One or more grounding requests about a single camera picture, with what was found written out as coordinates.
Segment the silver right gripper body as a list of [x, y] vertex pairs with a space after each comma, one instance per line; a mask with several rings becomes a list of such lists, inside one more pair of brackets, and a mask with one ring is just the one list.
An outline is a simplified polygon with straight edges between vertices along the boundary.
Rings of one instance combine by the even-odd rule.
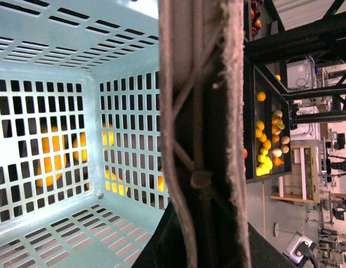
[[314, 254], [316, 247], [317, 244], [313, 240], [300, 232], [296, 232], [282, 254], [294, 265], [304, 265], [307, 260], [312, 265], [318, 265], [318, 260]]

